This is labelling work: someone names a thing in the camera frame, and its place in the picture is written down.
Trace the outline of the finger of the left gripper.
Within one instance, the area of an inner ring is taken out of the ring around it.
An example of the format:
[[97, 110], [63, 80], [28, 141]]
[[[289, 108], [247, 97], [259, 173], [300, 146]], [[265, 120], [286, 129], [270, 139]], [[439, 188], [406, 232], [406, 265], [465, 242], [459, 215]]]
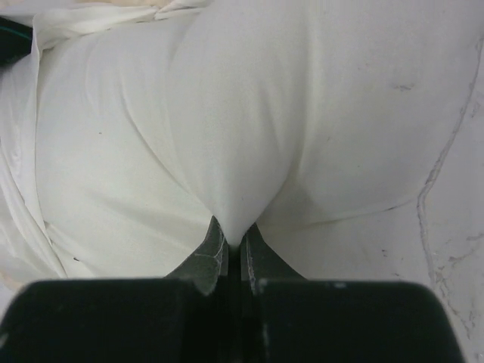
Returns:
[[31, 53], [33, 28], [2, 17], [0, 23], [0, 65], [6, 68]]

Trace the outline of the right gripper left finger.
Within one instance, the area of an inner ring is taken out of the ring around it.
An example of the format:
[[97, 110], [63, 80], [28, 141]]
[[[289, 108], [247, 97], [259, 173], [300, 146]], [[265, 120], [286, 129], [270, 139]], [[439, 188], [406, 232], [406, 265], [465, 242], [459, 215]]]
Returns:
[[3, 362], [227, 362], [228, 246], [212, 219], [164, 278], [37, 281], [1, 322]]

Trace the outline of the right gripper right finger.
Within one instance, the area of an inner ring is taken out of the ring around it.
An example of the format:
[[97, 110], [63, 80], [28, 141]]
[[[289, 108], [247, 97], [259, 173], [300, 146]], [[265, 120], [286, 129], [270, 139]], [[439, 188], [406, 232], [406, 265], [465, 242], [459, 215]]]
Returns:
[[448, 316], [404, 281], [309, 280], [256, 226], [240, 245], [246, 362], [462, 362]]

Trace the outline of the white ruffled pillowcase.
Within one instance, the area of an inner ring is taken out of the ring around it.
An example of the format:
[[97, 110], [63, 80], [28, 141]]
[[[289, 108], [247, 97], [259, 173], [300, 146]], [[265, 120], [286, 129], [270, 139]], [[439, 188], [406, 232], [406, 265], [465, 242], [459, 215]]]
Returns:
[[210, 212], [174, 158], [166, 77], [205, 1], [119, 7], [8, 2], [33, 29], [1, 73], [1, 272], [162, 277], [202, 242]]

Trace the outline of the white pillow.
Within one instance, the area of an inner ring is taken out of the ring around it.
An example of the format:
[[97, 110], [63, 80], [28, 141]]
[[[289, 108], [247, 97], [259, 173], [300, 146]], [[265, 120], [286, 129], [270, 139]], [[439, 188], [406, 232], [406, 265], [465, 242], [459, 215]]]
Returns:
[[214, 1], [56, 45], [36, 178], [66, 275], [167, 275], [211, 218], [237, 244], [410, 200], [482, 35], [481, 1]]

